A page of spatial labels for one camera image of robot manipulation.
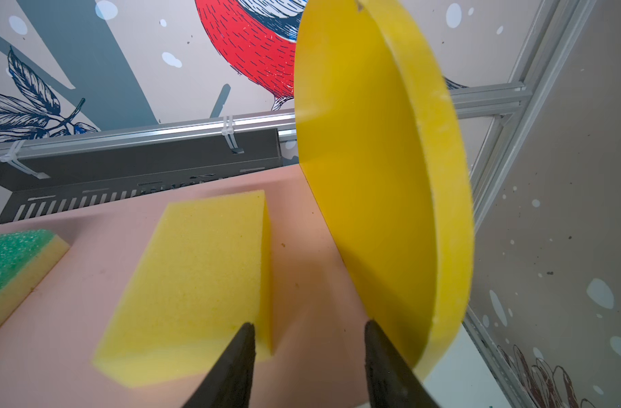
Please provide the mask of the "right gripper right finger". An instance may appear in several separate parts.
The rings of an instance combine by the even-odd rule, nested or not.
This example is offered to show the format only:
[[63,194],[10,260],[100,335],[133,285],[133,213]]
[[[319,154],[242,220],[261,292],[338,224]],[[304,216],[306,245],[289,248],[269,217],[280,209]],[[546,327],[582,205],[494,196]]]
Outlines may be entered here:
[[439,407],[376,321],[366,323],[364,338],[371,407]]

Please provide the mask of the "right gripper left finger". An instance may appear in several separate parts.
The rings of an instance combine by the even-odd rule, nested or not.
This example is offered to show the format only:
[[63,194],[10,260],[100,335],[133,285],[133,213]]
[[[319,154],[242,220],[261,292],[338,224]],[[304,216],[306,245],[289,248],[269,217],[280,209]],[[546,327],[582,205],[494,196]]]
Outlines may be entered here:
[[255,327],[244,323],[183,407],[249,407],[255,356]]

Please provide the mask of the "green yellow sponge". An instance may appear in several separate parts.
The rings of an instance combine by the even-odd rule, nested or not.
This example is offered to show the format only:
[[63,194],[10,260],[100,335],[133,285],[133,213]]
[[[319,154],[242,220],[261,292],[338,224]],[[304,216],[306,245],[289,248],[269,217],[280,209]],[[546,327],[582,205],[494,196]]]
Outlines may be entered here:
[[0,234],[0,328],[69,249],[46,229]]

